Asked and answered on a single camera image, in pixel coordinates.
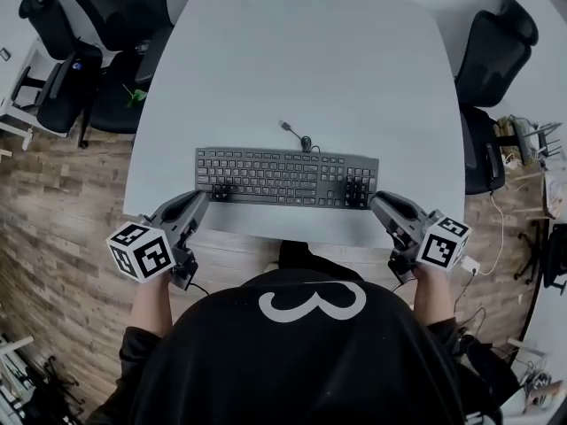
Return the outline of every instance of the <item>chair backrest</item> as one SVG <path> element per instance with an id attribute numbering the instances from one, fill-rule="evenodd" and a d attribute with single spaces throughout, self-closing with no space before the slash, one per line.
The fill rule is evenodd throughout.
<path id="1" fill-rule="evenodd" d="M 166 0 L 76 0 L 105 47 L 128 50 L 171 26 Z"/>
<path id="2" fill-rule="evenodd" d="M 56 60 L 65 60 L 76 50 L 76 38 L 58 0 L 22 0 L 19 16 L 28 19 Z"/>
<path id="3" fill-rule="evenodd" d="M 538 40 L 535 22 L 516 0 L 502 0 L 498 15 L 479 12 L 455 79 L 459 102 L 477 107 L 497 105 Z"/>
<path id="4" fill-rule="evenodd" d="M 479 12 L 455 79 L 459 103 L 497 105 L 531 55 L 532 48 L 503 29 L 496 16 Z"/>

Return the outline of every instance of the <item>white number 3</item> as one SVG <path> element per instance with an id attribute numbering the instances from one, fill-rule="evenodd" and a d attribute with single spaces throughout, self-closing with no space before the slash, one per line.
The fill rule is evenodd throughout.
<path id="1" fill-rule="evenodd" d="M 356 283 L 352 282 L 325 282 L 325 283 L 340 283 L 345 285 L 350 291 L 354 293 L 354 303 L 348 307 L 337 307 L 328 303 L 325 299 L 314 293 L 314 295 L 304 304 L 299 305 L 289 310 L 278 310 L 272 306 L 272 299 L 276 296 L 275 293 L 265 293 L 260 296 L 258 305 L 262 313 L 272 321 L 275 322 L 293 322 L 297 321 L 307 314 L 311 313 L 315 308 L 319 307 L 327 315 L 335 320 L 350 320 L 366 305 L 366 293 Z"/>

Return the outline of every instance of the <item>cable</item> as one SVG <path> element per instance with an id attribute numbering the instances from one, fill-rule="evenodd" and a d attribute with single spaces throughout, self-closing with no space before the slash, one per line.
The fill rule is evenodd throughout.
<path id="1" fill-rule="evenodd" d="M 301 142 L 301 150 L 303 152 L 311 152 L 315 148 L 319 150 L 319 152 L 321 152 L 319 145 L 311 146 L 311 137 L 308 137 L 306 135 L 303 137 L 299 136 L 293 129 L 291 129 L 290 124 L 286 123 L 284 120 L 280 120 L 279 125 L 284 131 L 290 131 L 292 134 L 298 137 L 299 141 Z"/>
<path id="2" fill-rule="evenodd" d="M 201 291 L 203 291 L 207 296 L 211 296 L 207 290 L 205 290 L 203 287 L 199 287 L 196 283 L 190 282 L 189 286 L 191 286 L 191 287 L 197 287 L 197 288 L 199 288 Z"/>
<path id="3" fill-rule="evenodd" d="M 500 250 L 498 251 L 498 255 L 496 256 L 496 260 L 494 261 L 494 264 L 492 266 L 492 268 L 490 269 L 490 271 L 488 271 L 487 273 L 483 273 L 480 269 L 478 270 L 479 273 L 481 273 L 482 275 L 490 275 L 493 270 L 496 268 L 496 265 L 498 264 L 498 260 L 500 259 L 500 255 L 502 254 L 502 249 L 504 248 L 504 214 L 502 213 L 501 209 L 496 205 L 496 202 L 494 201 L 494 192 L 490 193 L 490 198 L 493 201 L 493 205 L 496 208 L 496 211 L 498 211 L 500 213 L 501 216 L 501 220 L 502 220 L 502 231 L 501 231 L 501 244 L 500 244 Z"/>
<path id="4" fill-rule="evenodd" d="M 393 287 L 390 291 L 393 293 L 393 292 L 394 292 L 395 290 L 397 290 L 399 287 L 410 283 L 412 280 L 416 280 L 416 278 L 414 277 L 413 279 L 409 279 L 406 283 L 400 283 L 399 285 L 396 285 L 395 287 Z"/>
<path id="5" fill-rule="evenodd" d="M 462 290 L 461 294 L 459 295 L 459 297 L 457 298 L 457 300 L 454 302 L 454 307 L 453 307 L 453 313 L 455 313 L 457 311 L 457 302 L 459 302 L 459 300 L 462 298 L 462 295 L 464 294 L 464 292 L 467 290 L 467 288 L 469 288 L 470 283 L 472 282 L 472 279 L 475 278 L 474 274 L 470 275 L 470 279 L 467 282 L 467 284 L 464 286 L 464 289 Z"/>

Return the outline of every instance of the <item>sleeve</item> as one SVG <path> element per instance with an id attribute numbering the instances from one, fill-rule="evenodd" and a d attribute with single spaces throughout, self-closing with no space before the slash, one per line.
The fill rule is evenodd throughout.
<path id="1" fill-rule="evenodd" d="M 455 318 L 430 324 L 427 329 L 438 338 L 451 358 L 460 357 L 459 334 Z"/>
<path id="2" fill-rule="evenodd" d="M 121 375 L 114 393 L 87 419 L 86 425 L 128 423 L 130 407 L 142 377 L 145 362 L 161 338 L 140 328 L 126 328 L 120 348 Z"/>

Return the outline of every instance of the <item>white cube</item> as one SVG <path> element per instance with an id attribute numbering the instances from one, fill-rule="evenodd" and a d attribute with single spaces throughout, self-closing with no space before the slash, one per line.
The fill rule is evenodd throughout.
<path id="1" fill-rule="evenodd" d="M 417 261 L 450 271 L 464 253 L 469 236 L 470 227 L 463 223 L 448 217 L 439 219 L 427 230 Z"/>
<path id="2" fill-rule="evenodd" d="M 139 282 L 148 282 L 175 266 L 162 229 L 126 222 L 106 243 L 119 271 Z"/>

